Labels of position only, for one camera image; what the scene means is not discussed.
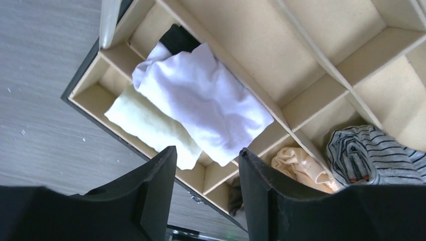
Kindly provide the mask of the white black-trimmed underwear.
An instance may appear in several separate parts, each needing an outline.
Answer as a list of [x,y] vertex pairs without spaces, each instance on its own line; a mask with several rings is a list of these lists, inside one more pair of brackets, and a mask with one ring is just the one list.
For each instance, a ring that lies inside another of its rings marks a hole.
[[220,166],[274,119],[257,98],[184,27],[173,24],[133,71],[137,92],[178,121]]

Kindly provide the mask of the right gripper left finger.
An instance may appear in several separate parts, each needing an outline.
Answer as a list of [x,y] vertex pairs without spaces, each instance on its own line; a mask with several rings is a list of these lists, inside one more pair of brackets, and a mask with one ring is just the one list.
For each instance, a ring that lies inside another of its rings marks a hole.
[[1,187],[1,240],[165,240],[177,151],[169,146],[84,195]]

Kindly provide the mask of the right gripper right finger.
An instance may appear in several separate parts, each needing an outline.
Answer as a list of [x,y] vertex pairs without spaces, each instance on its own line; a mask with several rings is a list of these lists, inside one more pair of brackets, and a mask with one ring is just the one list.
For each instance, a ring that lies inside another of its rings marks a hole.
[[239,173],[250,240],[425,240],[423,185],[355,185],[328,194],[247,148]]

